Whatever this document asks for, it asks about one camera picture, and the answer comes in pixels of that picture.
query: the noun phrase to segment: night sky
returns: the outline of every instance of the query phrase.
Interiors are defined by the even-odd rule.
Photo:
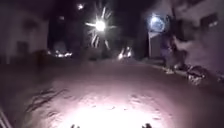
[[[87,3],[92,6],[95,1],[92,0],[57,0],[53,14],[65,15],[69,17],[76,17],[79,20],[79,16],[74,6],[76,3]],[[140,22],[141,14],[150,6],[155,3],[155,0],[101,0],[102,3],[107,3],[113,9],[113,19],[117,26],[121,27],[124,34],[127,36],[134,36],[137,26]]]

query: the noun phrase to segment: person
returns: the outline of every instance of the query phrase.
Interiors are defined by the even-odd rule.
[[[178,49],[174,43],[173,36],[165,33],[162,38],[161,54],[164,59],[165,70],[167,74],[173,74]]]

